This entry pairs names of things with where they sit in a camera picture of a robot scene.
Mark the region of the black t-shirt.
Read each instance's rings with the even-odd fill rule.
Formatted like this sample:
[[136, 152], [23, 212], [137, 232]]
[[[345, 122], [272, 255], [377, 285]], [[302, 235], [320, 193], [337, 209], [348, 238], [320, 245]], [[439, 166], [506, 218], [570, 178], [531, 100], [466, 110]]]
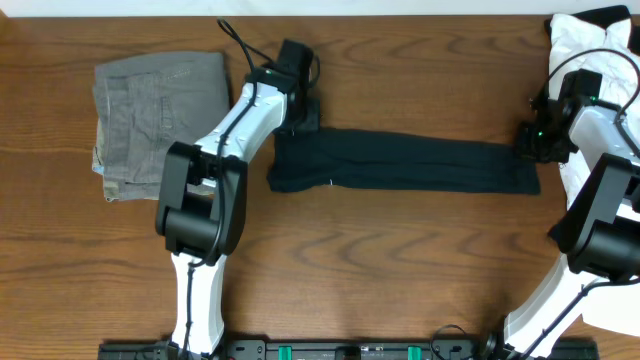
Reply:
[[538, 195], [536, 165], [504, 144], [321, 127], [274, 137], [274, 192], [353, 189]]

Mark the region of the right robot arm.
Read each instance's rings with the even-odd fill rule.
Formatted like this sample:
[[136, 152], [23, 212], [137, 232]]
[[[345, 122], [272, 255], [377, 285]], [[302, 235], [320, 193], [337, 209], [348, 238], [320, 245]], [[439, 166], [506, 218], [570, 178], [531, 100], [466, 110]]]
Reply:
[[584, 312], [589, 295], [639, 287], [639, 148], [623, 109], [595, 97], [553, 102], [553, 134], [583, 154], [590, 174], [549, 236], [560, 250], [534, 293], [507, 315], [485, 359], [542, 359]]

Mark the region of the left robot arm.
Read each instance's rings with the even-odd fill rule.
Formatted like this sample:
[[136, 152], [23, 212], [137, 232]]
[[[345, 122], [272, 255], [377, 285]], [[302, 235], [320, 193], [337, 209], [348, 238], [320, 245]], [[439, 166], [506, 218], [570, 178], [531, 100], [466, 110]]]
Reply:
[[228, 257], [245, 226], [248, 170], [267, 138], [315, 123], [308, 71], [260, 67], [221, 122], [165, 157], [156, 231], [165, 239], [177, 280], [170, 345], [177, 359], [215, 356], [225, 332], [222, 287]]

